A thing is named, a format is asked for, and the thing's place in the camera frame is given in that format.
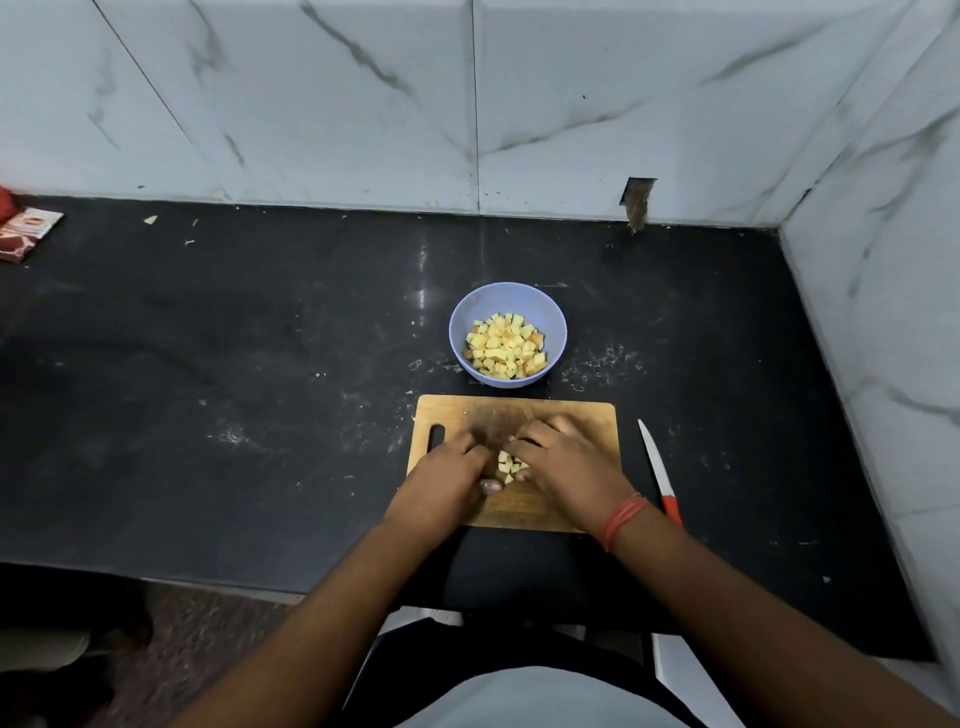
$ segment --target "hand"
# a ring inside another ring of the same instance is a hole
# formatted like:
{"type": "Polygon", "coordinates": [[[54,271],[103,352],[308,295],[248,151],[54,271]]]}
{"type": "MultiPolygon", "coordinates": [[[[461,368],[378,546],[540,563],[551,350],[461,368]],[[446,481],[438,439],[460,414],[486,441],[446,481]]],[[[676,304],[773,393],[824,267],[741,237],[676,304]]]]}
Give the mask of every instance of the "hand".
{"type": "Polygon", "coordinates": [[[595,539],[616,507],[636,492],[566,417],[534,420],[516,436],[522,439],[505,450],[530,466],[516,476],[533,480],[568,521],[595,539]]]}
{"type": "Polygon", "coordinates": [[[480,498],[477,481],[491,453],[461,432],[426,453],[410,471],[383,517],[433,550],[480,498]]]}

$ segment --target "black pants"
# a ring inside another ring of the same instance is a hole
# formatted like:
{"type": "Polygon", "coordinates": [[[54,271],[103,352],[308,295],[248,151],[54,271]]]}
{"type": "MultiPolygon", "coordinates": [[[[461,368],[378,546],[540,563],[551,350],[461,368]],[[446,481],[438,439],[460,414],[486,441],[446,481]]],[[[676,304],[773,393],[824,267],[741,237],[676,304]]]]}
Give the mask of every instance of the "black pants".
{"type": "Polygon", "coordinates": [[[693,728],[706,728],[656,677],[616,652],[548,630],[450,627],[433,619],[377,638],[337,725],[394,728],[471,677],[529,666],[602,680],[657,703],[693,728]]]}

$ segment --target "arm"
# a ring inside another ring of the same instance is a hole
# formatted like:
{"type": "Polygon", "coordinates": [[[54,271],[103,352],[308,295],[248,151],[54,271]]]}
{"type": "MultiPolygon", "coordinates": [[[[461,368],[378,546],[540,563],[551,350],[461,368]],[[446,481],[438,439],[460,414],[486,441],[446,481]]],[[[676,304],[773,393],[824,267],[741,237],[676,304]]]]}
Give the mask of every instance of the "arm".
{"type": "MultiPolygon", "coordinates": [[[[508,447],[569,520],[594,538],[633,486],[565,418],[508,447]]],[[[615,556],[757,709],[780,728],[949,726],[960,721],[876,661],[771,595],[646,507],[615,556]]]]}
{"type": "Polygon", "coordinates": [[[425,455],[383,522],[172,728],[313,728],[338,708],[400,588],[479,498],[469,433],[425,455]]]}

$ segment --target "person's right arm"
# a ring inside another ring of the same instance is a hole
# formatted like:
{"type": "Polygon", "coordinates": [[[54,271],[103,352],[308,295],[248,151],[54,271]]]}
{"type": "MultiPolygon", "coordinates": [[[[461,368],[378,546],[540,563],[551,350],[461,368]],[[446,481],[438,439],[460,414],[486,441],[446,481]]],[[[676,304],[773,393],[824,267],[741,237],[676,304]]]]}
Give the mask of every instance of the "person's right arm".
{"type": "MultiPolygon", "coordinates": [[[[506,450],[571,523],[599,539],[634,492],[566,418],[532,422],[506,450]]],[[[960,720],[715,556],[647,506],[612,544],[615,556],[780,728],[918,726],[960,720]]]]}

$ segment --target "red wristband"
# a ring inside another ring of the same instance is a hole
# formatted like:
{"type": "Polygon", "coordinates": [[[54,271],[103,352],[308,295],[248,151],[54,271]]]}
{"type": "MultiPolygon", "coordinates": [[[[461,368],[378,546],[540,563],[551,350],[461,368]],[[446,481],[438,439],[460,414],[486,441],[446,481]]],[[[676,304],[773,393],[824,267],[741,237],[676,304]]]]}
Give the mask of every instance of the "red wristband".
{"type": "Polygon", "coordinates": [[[613,548],[613,537],[620,530],[620,526],[633,518],[637,513],[650,505],[650,501],[640,493],[634,493],[617,506],[611,516],[607,519],[607,525],[603,529],[603,538],[600,539],[600,545],[605,551],[610,553],[613,548]]]}

